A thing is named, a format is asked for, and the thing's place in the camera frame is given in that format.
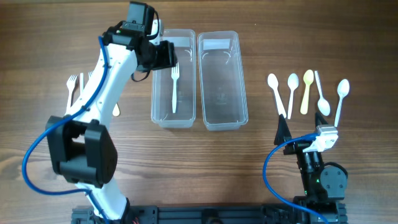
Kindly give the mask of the yellow plastic fork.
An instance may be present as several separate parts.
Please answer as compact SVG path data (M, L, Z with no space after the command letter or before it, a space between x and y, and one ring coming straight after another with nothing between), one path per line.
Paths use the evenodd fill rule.
M113 116L117 117L121 114L120 109L119 109L119 105L116 103L113 109Z

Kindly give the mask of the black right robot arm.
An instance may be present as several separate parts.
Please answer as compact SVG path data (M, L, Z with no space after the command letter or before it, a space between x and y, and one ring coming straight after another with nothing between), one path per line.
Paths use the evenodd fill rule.
M348 172L335 162L324 162L322 153L331 149L338 139L338 131L328 124L323 116L315 114L315 137L305 137L292 143L285 118L280 115L274 144L283 143L283 153L297 156L297 165L301 174L304 196L294 197L297 204L333 203L343 200L348 182Z

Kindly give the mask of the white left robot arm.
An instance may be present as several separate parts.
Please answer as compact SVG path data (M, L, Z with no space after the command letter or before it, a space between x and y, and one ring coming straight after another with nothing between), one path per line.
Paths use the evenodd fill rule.
M149 73L175 66L174 45L160 41L159 22L149 30L126 25L110 27L99 38L98 63L83 95L63 117L51 116L46 125L53 170L76 192L84 192L101 223L130 223L129 200L113 177L118 162L109 135L114 106L134 72Z

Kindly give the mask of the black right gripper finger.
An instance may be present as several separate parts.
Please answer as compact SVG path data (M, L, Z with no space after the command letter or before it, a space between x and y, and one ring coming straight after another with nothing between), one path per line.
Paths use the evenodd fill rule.
M282 143L292 139L287 122L282 114L279 115L277 132L274 139L274 145L279 146Z
M320 125L328 125L328 122L324 119L321 113L316 112L315 113L315 126L320 126Z

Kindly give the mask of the translucent white plastic fork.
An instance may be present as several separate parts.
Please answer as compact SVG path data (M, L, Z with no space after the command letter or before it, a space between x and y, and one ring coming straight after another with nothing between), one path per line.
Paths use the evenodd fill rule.
M83 96L83 90L84 90L84 85L85 85L84 77L85 77L84 73L80 73L80 82L79 82L79 84L80 84L80 97Z

